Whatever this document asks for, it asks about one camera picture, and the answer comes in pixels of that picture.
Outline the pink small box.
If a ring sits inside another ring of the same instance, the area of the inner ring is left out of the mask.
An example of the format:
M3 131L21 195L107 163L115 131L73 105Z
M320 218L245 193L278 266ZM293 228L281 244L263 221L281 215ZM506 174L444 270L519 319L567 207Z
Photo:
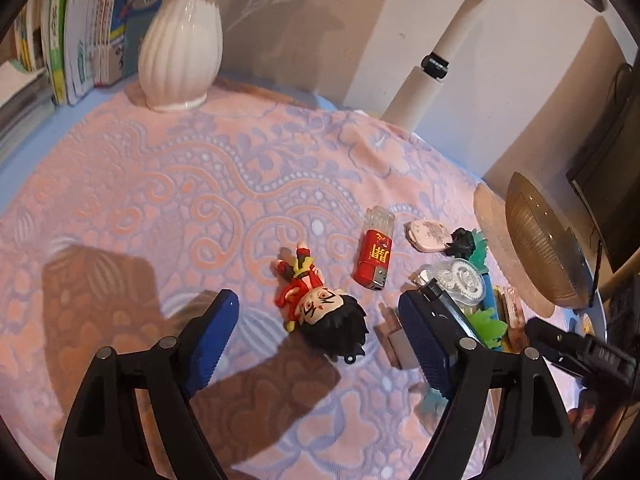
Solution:
M503 289L503 312L506 319L506 336L508 336L510 348L515 352L523 351L528 345L525 333L526 317L522 308L520 296L515 288L508 286Z

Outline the light green plastic leaf toy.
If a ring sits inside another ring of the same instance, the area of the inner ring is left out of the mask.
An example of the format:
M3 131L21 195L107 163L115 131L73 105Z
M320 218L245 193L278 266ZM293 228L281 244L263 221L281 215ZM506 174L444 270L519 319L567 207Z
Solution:
M495 308L477 309L465 317L488 349L494 351L502 349L502 338L508 326L506 322L500 320Z

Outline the clear correction tape dispenser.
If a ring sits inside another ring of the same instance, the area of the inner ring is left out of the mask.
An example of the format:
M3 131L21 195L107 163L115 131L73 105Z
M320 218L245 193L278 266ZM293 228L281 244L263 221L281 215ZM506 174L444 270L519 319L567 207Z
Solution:
M478 307L486 295L486 285L480 271L461 258L439 261L422 266L411 281L424 286L431 280L463 307Z

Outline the black rectangular lighter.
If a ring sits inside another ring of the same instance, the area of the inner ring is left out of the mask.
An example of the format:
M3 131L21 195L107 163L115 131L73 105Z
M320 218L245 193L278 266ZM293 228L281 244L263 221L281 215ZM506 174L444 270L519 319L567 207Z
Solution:
M448 292L440 287L436 278L432 278L431 281L424 285L422 292L430 303L432 310L439 316L448 318L459 338L471 338L478 344L483 343L480 339L480 334L477 333L477 330L471 325Z

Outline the white usb charger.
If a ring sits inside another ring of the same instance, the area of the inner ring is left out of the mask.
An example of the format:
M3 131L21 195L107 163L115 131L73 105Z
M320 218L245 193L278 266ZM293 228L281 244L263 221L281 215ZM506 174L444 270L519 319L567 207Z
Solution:
M378 312L381 315L381 322L375 326L374 331L390 365L398 370L417 370L418 359L399 321L397 309L378 304Z

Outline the pink oval case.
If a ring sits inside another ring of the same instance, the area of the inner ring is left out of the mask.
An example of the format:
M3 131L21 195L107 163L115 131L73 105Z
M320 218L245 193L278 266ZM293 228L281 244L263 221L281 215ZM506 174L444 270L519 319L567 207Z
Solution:
M436 220L412 220L405 225L405 233L418 252L443 252L452 242L450 229Z

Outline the red lighter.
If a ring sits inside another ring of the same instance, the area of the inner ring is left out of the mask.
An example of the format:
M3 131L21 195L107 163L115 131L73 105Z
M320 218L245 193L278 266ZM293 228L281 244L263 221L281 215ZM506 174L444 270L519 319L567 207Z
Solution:
M354 271L354 280L365 288L381 290L386 284L394 224L395 216L386 208L367 210Z

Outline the red black-haired doll figurine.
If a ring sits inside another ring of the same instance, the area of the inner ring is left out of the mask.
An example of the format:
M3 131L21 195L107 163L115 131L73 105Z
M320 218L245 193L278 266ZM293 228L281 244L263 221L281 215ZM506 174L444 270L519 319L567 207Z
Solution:
M300 333L331 361L352 365L366 355L366 311L355 297L326 284L306 244L298 244L291 257L278 259L273 267L284 281L274 303L288 333Z

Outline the blue rectangular toy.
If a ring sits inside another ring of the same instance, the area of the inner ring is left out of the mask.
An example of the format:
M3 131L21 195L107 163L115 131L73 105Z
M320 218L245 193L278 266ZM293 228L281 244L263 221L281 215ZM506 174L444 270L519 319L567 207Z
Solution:
M487 312L492 320L499 321L500 316L497 307L497 300L494 293L494 286L492 286L489 273L483 273L482 278L484 283L485 296L483 298L483 301L480 303L480 308L484 312Z

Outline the light blue plastic leaf toy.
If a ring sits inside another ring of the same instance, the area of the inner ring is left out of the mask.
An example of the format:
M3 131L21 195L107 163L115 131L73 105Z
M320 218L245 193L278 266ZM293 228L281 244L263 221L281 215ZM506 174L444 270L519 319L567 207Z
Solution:
M424 424L437 425L444 414L448 400L438 390L433 389L427 382L413 385L412 393L420 396L414 411Z

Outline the dark green plastic leaf toy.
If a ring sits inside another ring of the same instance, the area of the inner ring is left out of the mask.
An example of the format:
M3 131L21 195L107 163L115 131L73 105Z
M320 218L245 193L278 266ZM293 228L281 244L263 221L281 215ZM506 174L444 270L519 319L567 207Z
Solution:
M469 256L469 263L474 266L479 274L487 274L486 258L488 254L488 243L482 231L473 230L472 237L475 244L474 252Z

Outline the small snack plate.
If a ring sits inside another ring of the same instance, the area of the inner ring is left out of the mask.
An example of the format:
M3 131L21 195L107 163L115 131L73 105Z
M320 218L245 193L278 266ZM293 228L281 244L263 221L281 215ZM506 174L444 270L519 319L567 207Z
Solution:
M579 315L582 320L582 333L592 335L603 341L608 340L608 321L602 304L594 304L582 309Z

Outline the amber glass bowl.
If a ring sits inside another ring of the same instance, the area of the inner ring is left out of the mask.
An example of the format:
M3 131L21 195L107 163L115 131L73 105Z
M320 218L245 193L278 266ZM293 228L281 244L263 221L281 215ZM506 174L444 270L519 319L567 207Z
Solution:
M575 234L519 172L512 174L506 192L506 226L526 274L544 298L563 308L589 306L593 275Z

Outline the black television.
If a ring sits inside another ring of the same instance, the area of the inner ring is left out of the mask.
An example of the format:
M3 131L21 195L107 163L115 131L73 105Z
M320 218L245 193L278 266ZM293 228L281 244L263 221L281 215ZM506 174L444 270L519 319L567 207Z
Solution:
M621 65L567 181L587 208L611 269L639 248L639 66Z

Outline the stack of books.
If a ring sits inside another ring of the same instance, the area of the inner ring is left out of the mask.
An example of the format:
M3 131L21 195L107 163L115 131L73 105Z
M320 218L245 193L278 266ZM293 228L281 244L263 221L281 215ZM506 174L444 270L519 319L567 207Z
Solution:
M1 155L8 157L59 106L138 69L142 39L163 0L28 0L1 65Z

